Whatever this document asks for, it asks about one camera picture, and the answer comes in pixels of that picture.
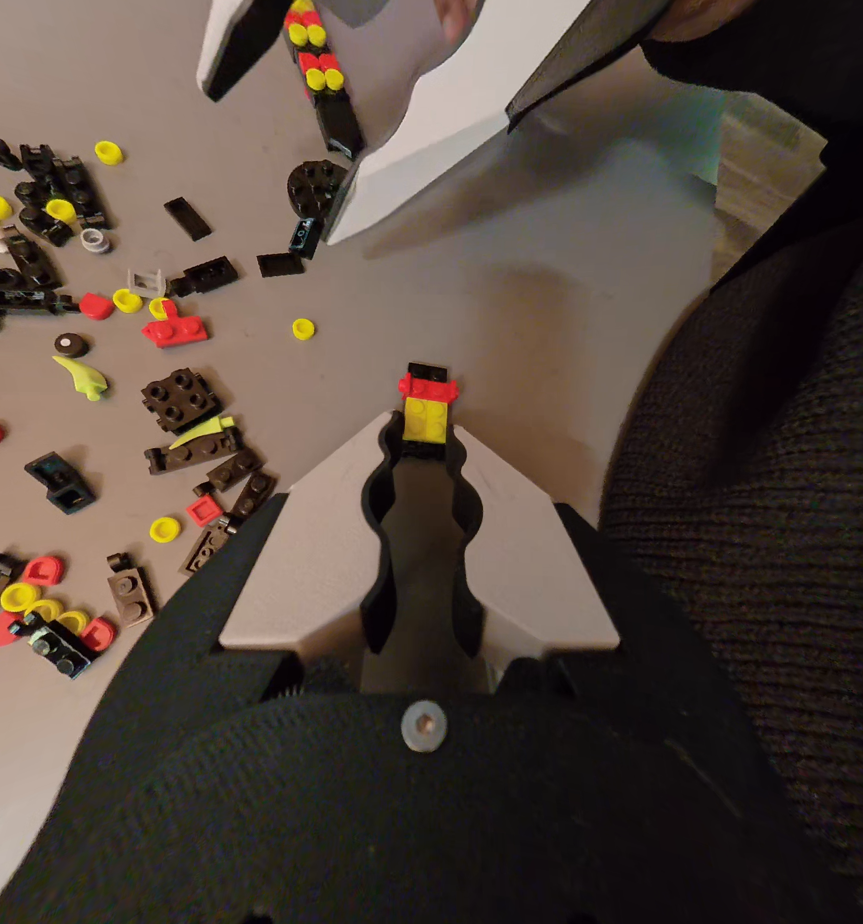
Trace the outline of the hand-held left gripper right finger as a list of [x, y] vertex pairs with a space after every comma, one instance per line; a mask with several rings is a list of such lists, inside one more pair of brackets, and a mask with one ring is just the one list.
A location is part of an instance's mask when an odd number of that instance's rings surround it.
[[461, 530], [452, 626], [487, 687], [518, 659], [616, 650], [620, 634], [551, 496], [459, 425], [445, 467]]

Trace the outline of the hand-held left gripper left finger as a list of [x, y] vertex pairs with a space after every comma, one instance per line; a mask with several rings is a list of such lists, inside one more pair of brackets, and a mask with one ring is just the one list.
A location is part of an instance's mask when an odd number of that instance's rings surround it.
[[332, 658], [360, 680], [392, 629], [396, 593], [381, 522], [395, 500], [404, 415], [385, 411], [287, 491], [220, 634], [236, 651]]

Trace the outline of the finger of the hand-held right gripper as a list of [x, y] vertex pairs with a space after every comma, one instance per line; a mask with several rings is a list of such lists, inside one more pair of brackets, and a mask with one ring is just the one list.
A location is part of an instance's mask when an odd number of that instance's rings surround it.
[[217, 103], [275, 44], [274, 1], [213, 1], [196, 81]]
[[326, 225], [329, 246], [377, 225], [491, 138], [586, 1], [484, 2], [468, 36], [415, 82], [391, 136], [359, 157]]

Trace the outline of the pile of lego pieces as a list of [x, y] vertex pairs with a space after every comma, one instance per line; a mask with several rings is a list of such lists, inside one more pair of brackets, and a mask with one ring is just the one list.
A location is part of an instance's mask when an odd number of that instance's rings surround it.
[[[86, 250], [101, 254], [110, 249], [107, 212], [79, 157], [59, 158], [47, 145], [22, 145], [21, 155], [16, 155], [0, 139], [0, 167], [29, 175], [28, 181], [16, 186], [15, 195], [22, 204], [19, 220], [33, 235], [58, 248], [74, 237], [79, 225], [79, 240]], [[12, 214], [10, 202], [0, 196], [0, 251], [14, 262], [14, 267], [0, 269], [0, 329], [7, 316], [106, 320], [116, 310], [139, 309], [143, 299], [151, 296], [152, 321], [141, 331], [148, 340], [160, 348], [199, 343], [208, 338], [203, 320], [181, 315], [171, 295], [214, 291], [238, 278], [234, 266], [219, 258], [188, 269], [171, 283], [158, 274], [142, 286], [132, 275], [128, 286], [111, 298], [88, 292], [77, 301], [58, 291], [63, 280], [40, 244], [15, 225], [5, 224]], [[177, 370], [144, 387], [140, 396], [173, 440], [171, 446], [146, 451], [152, 475], [224, 459], [195, 489], [197, 500], [187, 513], [198, 526], [215, 524], [221, 536], [229, 538], [268, 498], [275, 480], [261, 472], [261, 458], [223, 415], [224, 403], [201, 374], [189, 368]], [[0, 647], [26, 641], [61, 675], [79, 676], [121, 630], [151, 619], [158, 611], [147, 574], [132, 555], [111, 554], [107, 565], [115, 614], [91, 618], [44, 596], [45, 590], [64, 579], [64, 558], [0, 552]]]

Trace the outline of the dark lego plate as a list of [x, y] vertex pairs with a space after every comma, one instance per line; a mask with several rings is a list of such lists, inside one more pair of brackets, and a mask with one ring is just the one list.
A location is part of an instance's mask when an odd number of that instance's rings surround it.
[[[445, 367], [428, 365], [418, 362], [411, 362], [407, 366], [406, 373], [411, 372], [415, 376], [423, 377], [434, 382], [449, 382], [448, 370]], [[402, 443], [402, 455], [406, 458], [414, 458], [422, 461], [435, 461], [443, 462], [446, 456], [446, 442], [443, 445], [435, 445], [429, 443], [413, 443], [406, 442], [403, 439]]]

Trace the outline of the black red yellow lego assembly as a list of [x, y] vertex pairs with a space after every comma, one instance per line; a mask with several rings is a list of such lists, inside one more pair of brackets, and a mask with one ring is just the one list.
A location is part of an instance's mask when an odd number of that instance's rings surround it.
[[345, 69], [334, 52], [320, 10], [311, 1], [291, 2], [283, 35], [326, 149], [354, 162], [364, 148], [364, 138], [348, 93]]

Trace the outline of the black round lego plate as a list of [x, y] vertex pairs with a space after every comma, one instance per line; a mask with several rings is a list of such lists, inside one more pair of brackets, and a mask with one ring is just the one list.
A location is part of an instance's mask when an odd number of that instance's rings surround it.
[[287, 178], [287, 198], [299, 219], [324, 220], [345, 183], [348, 169], [323, 159], [295, 167]]

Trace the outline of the person's right hand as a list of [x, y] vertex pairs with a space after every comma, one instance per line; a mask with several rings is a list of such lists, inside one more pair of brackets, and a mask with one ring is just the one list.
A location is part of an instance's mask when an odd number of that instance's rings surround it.
[[743, 16], [757, 1], [672, 1], [649, 34], [650, 40], [683, 42], [712, 34]]

